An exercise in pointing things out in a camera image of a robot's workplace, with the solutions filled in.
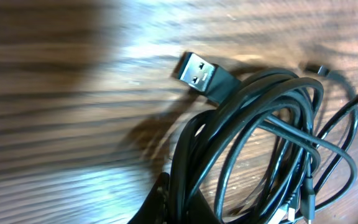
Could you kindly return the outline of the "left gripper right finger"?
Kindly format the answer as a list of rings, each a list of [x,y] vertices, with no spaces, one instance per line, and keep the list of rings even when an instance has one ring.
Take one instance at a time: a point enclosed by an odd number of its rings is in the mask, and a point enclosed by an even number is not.
[[[201,190],[192,197],[188,207],[187,223],[189,224],[220,224],[214,215]]]

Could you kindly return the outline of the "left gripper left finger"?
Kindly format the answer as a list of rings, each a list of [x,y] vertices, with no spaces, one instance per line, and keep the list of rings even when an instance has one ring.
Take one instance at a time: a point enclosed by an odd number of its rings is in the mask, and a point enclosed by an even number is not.
[[[148,196],[128,224],[163,224],[166,218],[166,205],[170,176],[162,172],[155,181]]]

